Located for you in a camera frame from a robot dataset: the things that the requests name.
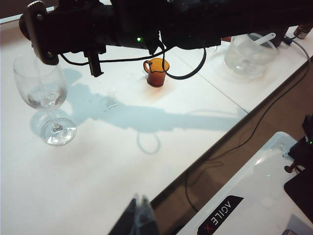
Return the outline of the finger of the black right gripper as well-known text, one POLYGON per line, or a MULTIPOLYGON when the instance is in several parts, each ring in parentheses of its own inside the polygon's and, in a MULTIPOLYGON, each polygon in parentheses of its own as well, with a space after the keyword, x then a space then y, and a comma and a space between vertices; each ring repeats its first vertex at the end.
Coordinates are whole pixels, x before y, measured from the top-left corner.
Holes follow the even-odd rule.
POLYGON ((21 17, 19 18, 19 28, 25 38, 30 38, 28 29, 27 29, 27 20, 28 20, 28 15, 22 14, 21 17))

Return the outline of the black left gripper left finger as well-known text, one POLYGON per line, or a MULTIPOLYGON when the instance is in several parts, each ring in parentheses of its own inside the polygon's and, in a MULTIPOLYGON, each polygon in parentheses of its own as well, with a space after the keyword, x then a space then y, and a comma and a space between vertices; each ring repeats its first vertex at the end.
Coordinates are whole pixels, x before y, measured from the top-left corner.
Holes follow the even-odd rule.
POLYGON ((109 235, 128 235, 134 223, 138 195, 135 195, 110 230, 109 235))

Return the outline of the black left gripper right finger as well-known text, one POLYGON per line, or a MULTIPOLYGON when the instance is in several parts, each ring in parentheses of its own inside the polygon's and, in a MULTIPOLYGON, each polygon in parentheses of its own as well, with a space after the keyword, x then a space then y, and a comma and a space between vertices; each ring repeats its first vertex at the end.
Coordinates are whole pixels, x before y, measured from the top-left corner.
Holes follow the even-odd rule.
POLYGON ((141 235, 159 235, 154 211, 147 196, 143 195, 140 209, 140 234, 141 235))

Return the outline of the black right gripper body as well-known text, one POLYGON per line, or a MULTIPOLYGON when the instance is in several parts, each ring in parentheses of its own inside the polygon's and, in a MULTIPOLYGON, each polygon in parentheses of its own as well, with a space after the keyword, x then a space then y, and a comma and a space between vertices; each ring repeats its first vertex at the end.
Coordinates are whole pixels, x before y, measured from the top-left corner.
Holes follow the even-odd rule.
POLYGON ((123 27, 130 21, 118 15, 112 5, 60 4, 46 15, 46 64, 58 64, 58 56, 67 52, 83 52, 91 75, 98 77, 103 74, 98 56, 106 52, 106 46, 146 49, 153 54, 157 30, 130 31, 123 27))

